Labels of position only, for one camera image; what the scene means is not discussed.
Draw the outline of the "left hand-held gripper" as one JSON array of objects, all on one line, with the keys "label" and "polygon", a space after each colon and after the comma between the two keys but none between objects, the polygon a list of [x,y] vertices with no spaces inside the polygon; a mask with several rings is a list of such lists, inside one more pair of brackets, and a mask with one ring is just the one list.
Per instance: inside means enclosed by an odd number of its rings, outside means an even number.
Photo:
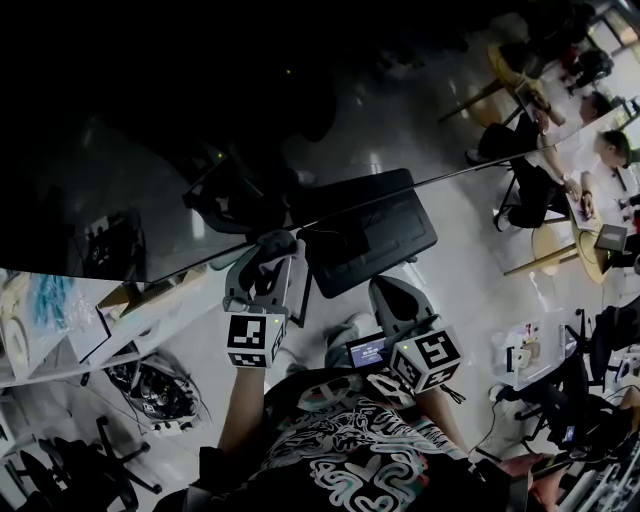
[{"label": "left hand-held gripper", "polygon": [[[256,245],[242,255],[229,269],[225,281],[223,324],[227,327],[226,352],[236,368],[268,369],[277,356],[286,335],[289,311],[280,305],[261,305],[240,298],[249,297],[259,266],[263,247]],[[295,240],[280,258],[277,299],[286,301],[291,288],[305,269],[305,243]]]}]

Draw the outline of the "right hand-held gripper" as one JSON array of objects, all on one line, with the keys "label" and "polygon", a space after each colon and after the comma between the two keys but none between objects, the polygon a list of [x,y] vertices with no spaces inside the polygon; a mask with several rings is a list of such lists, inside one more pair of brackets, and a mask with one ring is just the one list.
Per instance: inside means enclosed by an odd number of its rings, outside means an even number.
[{"label": "right hand-held gripper", "polygon": [[450,380],[463,361],[463,351],[451,325],[441,316],[427,295],[409,287],[403,290],[396,324],[395,310],[400,289],[392,278],[370,280],[369,296],[378,324],[384,333],[383,362],[414,393],[423,393]]}]

